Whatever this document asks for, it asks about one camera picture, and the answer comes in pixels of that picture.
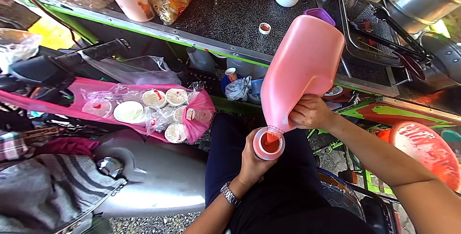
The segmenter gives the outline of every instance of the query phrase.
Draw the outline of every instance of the pink plastic bag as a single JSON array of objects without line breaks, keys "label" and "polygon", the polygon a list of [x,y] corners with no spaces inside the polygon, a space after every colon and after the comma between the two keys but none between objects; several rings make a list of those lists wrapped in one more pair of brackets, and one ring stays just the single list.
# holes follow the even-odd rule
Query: pink plastic bag
[{"label": "pink plastic bag", "polygon": [[[106,119],[96,115],[92,115],[89,113],[82,112],[82,107],[86,103],[85,97],[83,93],[90,93],[93,91],[109,91],[113,89],[117,84],[104,82],[104,81],[97,81],[88,78],[79,78],[77,77],[75,82],[69,86],[69,89],[74,93],[74,103],[70,107],[63,107],[57,104],[39,101],[31,98],[27,98],[24,96],[19,96],[11,93],[7,93],[4,91],[0,91],[0,101],[7,102],[9,104],[15,105],[17,107],[21,107],[30,111],[37,111],[37,112],[45,112],[45,113],[52,113],[52,114],[62,114],[69,117],[80,118],[84,120],[94,120],[100,121],[105,123],[112,123],[112,124],[121,124],[126,125],[134,129],[135,131],[139,132],[140,134],[146,134],[146,128],[142,125],[134,125],[129,123],[123,123],[117,121],[115,119]],[[130,90],[147,90],[158,88],[159,90],[166,90],[170,88],[181,88],[185,89],[184,87],[177,85],[177,84],[146,84],[146,85],[125,85]],[[214,113],[215,108],[213,106],[213,102],[211,101],[210,96],[208,93],[201,89],[198,91],[199,94],[195,97],[190,104],[187,105],[186,109],[188,108],[196,108],[196,109],[206,109],[210,110]],[[189,143],[194,143],[197,141],[204,132],[210,127],[211,121],[195,121],[195,120],[184,120],[184,125],[186,125],[186,135],[187,141]],[[153,132],[150,134],[155,138],[161,139],[164,142],[168,142],[163,133]]]}]

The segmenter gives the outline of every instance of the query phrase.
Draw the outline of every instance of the tongs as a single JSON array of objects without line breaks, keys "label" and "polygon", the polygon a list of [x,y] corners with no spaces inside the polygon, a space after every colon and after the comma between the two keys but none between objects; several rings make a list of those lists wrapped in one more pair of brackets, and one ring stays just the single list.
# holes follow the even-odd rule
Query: tongs
[{"label": "tongs", "polygon": [[386,9],[380,6],[375,6],[373,9],[374,15],[378,19],[386,21],[387,24],[389,24],[389,26],[392,27],[392,29],[394,29],[395,32],[400,37],[402,37],[403,40],[405,40],[405,42],[408,43],[412,49],[405,48],[387,39],[378,37],[366,30],[359,28],[359,25],[352,21],[349,22],[351,25],[351,31],[394,50],[394,54],[400,58],[403,66],[405,66],[416,77],[420,78],[421,80],[425,80],[423,70],[417,61],[423,62],[425,65],[430,66],[432,60],[434,60],[434,56],[426,51],[415,39],[413,39],[408,34],[408,32],[406,32],[400,25],[398,25],[396,21],[389,16],[389,13]]}]

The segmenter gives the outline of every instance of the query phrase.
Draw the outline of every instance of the white lid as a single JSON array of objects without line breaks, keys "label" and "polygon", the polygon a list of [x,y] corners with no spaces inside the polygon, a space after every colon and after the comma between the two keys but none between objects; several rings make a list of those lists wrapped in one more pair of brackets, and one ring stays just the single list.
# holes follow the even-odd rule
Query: white lid
[{"label": "white lid", "polygon": [[181,143],[186,140],[186,126],[177,123],[168,126],[165,130],[165,139],[171,143]]},{"label": "white lid", "polygon": [[142,102],[147,106],[164,107],[166,105],[165,93],[157,89],[145,91],[142,94]]},{"label": "white lid", "polygon": [[179,123],[182,123],[182,115],[184,114],[184,110],[186,109],[186,105],[181,105],[176,108],[173,114],[173,119],[175,121],[179,121]]},{"label": "white lid", "polygon": [[180,106],[187,101],[187,92],[184,89],[171,88],[166,91],[166,100],[172,106]]},{"label": "white lid", "polygon": [[116,120],[126,123],[141,123],[144,120],[144,106],[136,101],[123,102],[114,109]]},{"label": "white lid", "polygon": [[112,114],[113,105],[110,101],[89,101],[82,107],[82,112],[106,118]]}]

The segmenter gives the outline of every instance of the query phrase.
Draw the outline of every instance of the wrist watch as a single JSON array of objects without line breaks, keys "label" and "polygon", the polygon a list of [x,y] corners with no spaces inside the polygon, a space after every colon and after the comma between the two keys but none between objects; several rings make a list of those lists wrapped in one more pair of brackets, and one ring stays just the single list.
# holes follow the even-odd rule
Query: wrist watch
[{"label": "wrist watch", "polygon": [[221,193],[226,197],[226,199],[229,201],[231,205],[233,205],[235,208],[240,204],[240,201],[235,197],[235,195],[232,193],[231,190],[229,190],[229,184],[231,182],[227,182],[223,185],[221,188]]}]

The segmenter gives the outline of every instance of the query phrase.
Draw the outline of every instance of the speckled counter surface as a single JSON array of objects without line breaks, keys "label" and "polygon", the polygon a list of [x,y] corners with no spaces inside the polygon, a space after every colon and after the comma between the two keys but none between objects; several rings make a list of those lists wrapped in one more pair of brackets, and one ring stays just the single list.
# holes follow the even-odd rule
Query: speckled counter surface
[{"label": "speckled counter surface", "polygon": [[[338,0],[319,0],[322,7],[335,19]],[[171,25],[181,31],[274,55],[291,22],[305,10],[316,8],[316,0],[299,0],[293,7],[282,7],[275,0],[192,0],[184,13]],[[271,32],[262,35],[260,23],[271,25]],[[349,65],[354,78],[389,86],[385,69]],[[338,73],[345,75],[342,66]]]}]

